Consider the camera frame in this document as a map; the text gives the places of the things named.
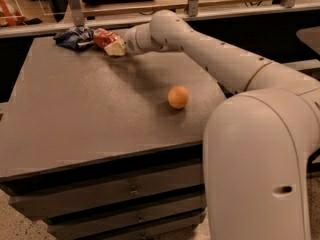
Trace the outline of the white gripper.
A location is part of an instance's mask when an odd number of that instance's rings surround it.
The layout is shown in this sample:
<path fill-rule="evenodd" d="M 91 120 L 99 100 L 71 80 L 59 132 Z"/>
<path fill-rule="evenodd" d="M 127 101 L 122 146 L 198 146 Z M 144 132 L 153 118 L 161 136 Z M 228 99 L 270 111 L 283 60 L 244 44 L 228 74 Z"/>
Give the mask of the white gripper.
<path fill-rule="evenodd" d="M 137 28 L 130 28 L 124 35 L 125 42 L 122 39 L 116 40 L 104 47 L 105 52 L 109 56 L 125 56 L 127 54 L 127 51 L 130 54 L 141 54 L 142 51 L 138 46 L 136 34 Z"/>

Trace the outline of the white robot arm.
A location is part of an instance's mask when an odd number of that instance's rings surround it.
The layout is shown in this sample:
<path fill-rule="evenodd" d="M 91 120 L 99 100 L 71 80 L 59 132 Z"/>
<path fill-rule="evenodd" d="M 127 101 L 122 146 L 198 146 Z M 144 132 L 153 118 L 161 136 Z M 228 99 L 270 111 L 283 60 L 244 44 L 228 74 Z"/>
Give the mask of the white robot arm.
<path fill-rule="evenodd" d="M 319 81 L 202 34 L 168 10 L 124 39 L 131 54 L 184 52 L 232 94 L 203 137 L 212 240 L 311 240 L 307 162 L 320 147 Z"/>

